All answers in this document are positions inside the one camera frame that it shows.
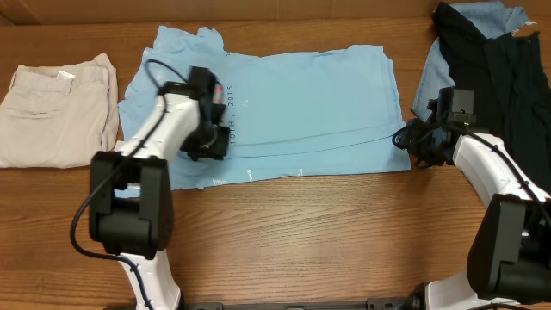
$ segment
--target beige cloth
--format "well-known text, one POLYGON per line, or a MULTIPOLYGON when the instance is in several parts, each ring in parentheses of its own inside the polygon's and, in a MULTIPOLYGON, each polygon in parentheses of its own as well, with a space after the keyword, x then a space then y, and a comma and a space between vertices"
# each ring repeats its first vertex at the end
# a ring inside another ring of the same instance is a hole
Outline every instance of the beige cloth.
POLYGON ((0 105, 0 167, 90 164, 115 144, 117 99, 116 69, 106 54, 78 65, 19 65, 0 105), (56 78, 59 71, 75 77, 56 78))

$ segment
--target white tag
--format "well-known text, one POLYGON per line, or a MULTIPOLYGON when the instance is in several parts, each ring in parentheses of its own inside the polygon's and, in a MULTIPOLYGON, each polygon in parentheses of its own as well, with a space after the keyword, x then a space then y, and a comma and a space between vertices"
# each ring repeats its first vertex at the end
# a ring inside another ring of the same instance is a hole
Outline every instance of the white tag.
POLYGON ((70 79, 70 80, 72 80, 73 78, 75 78, 75 75, 74 75, 74 74, 70 74, 69 72, 60 71, 60 72, 58 73, 58 76, 57 76, 56 78, 70 79))

